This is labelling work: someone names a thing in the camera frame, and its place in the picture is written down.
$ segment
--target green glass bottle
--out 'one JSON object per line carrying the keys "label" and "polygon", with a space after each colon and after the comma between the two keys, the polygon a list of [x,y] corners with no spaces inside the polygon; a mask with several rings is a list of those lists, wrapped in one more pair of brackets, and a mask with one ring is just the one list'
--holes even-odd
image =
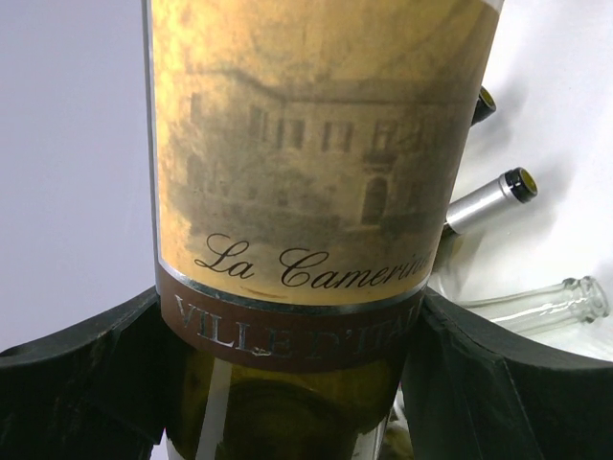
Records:
{"label": "green glass bottle", "polygon": [[375,459],[499,10],[144,4],[170,458]]}
{"label": "green glass bottle", "polygon": [[489,118],[496,111],[496,102],[491,97],[489,91],[483,86],[479,90],[479,98],[475,106],[475,112],[472,114],[471,125],[475,126],[483,122],[486,118]]}

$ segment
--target white backdrop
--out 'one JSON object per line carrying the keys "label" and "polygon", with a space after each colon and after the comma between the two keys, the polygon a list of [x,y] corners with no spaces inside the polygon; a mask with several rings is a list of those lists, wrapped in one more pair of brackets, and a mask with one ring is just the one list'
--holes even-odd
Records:
{"label": "white backdrop", "polygon": [[[0,2],[0,43],[3,350],[148,288],[153,260],[140,1]],[[454,196],[515,166],[541,195],[466,242],[452,296],[587,274],[613,296],[612,76],[613,2],[507,1],[485,78],[499,110]],[[546,341],[598,355],[606,326]]]}

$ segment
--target wine label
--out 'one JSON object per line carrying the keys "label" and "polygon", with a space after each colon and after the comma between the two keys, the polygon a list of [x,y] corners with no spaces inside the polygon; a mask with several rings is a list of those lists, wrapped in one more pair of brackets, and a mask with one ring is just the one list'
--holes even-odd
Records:
{"label": "wine label", "polygon": [[497,10],[498,12],[502,10],[502,6],[505,3],[504,0],[483,0],[483,1],[486,2],[488,5],[490,5],[492,8],[494,8],[495,10]]}
{"label": "wine label", "polygon": [[[396,325],[400,315],[406,328],[498,13],[481,0],[148,6],[158,289],[169,324],[245,364],[257,350],[266,362],[288,353],[261,344],[245,353],[241,337],[256,340],[256,325],[270,343],[298,328],[344,334],[329,340],[357,340],[351,353],[370,322]],[[308,361],[307,339],[294,340],[304,347],[285,363],[336,359]],[[348,359],[338,353],[336,364]]]}

